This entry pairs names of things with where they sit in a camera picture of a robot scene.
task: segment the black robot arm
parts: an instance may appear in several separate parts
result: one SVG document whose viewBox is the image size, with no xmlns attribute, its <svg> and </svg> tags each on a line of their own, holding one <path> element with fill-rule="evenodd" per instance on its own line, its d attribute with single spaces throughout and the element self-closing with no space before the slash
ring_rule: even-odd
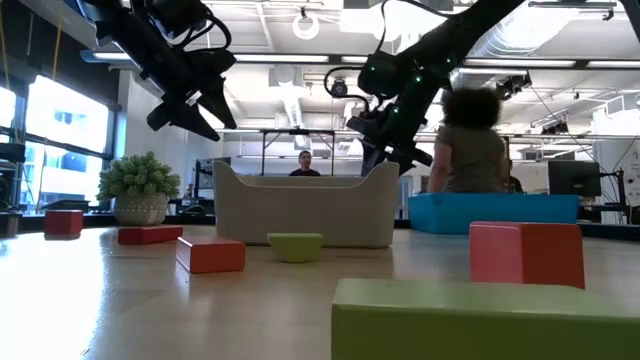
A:
<svg viewBox="0 0 640 360">
<path fill-rule="evenodd" d="M 116 43 L 142 70 L 141 76 L 162 90 L 162 104 L 147 117 L 153 130 L 169 124 L 218 141 L 220 136 L 200 115 L 197 104 L 226 127 L 236 128 L 220 75 L 236 61 L 226 50 L 231 34 L 199 0 L 132 0 L 131 9 L 120 0 L 65 1 L 95 26 L 99 45 Z M 184 50 L 214 26 L 225 35 L 225 46 Z M 177 44 L 167 41 L 185 33 Z"/>
<path fill-rule="evenodd" d="M 347 122 L 364 135 L 363 176 L 385 159 L 399 163 L 400 174 L 413 168 L 414 161 L 431 165 L 431 155 L 417 149 L 414 141 L 420 126 L 426 124 L 427 109 L 440 88 L 450 89 L 449 73 L 480 37 L 523 1 L 478 0 L 397 55 L 377 51 L 369 56 L 358 86 L 378 98 L 397 98 L 383 110 L 364 111 Z M 393 148 L 390 154 L 387 147 Z"/>
</svg>

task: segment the green block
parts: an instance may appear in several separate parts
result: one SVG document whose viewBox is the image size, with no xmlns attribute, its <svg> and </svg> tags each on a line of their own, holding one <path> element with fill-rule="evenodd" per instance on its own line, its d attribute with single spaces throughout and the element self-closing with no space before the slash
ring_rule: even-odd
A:
<svg viewBox="0 0 640 360">
<path fill-rule="evenodd" d="M 640 359 L 640 318 L 568 286 L 340 280 L 333 360 Z"/>
<path fill-rule="evenodd" d="M 324 242 L 320 234 L 272 233 L 267 238 L 276 255 L 289 263 L 318 260 Z"/>
</svg>

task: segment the red block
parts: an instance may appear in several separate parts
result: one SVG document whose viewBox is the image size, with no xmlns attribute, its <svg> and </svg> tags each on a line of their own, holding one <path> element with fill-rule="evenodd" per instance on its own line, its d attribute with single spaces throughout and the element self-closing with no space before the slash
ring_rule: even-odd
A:
<svg viewBox="0 0 640 360">
<path fill-rule="evenodd" d="M 182 236 L 182 226 L 149 226 L 118 229 L 118 244 L 147 245 L 173 241 Z"/>
<path fill-rule="evenodd" d="M 176 259 L 192 274 L 241 271 L 245 245 L 211 236 L 183 236 L 178 239 Z"/>
<path fill-rule="evenodd" d="M 83 224 L 80 210 L 47 210 L 44 214 L 45 235 L 77 235 Z"/>
<path fill-rule="evenodd" d="M 471 281 L 585 287 L 577 225 L 474 222 L 470 248 Z"/>
</svg>

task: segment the computer monitor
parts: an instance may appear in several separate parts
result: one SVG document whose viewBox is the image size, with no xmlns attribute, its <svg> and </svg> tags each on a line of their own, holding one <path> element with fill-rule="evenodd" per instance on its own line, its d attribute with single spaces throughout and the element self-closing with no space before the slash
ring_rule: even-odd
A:
<svg viewBox="0 0 640 360">
<path fill-rule="evenodd" d="M 549 161 L 549 194 L 601 196 L 600 164 L 597 162 Z"/>
</svg>

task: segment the woman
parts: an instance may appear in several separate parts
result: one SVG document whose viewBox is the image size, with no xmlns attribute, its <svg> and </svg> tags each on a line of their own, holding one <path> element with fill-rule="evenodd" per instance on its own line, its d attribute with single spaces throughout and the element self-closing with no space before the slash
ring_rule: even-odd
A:
<svg viewBox="0 0 640 360">
<path fill-rule="evenodd" d="M 493 130 L 500 100 L 490 89 L 459 89 L 444 101 L 430 192 L 504 192 L 504 143 Z"/>
</svg>

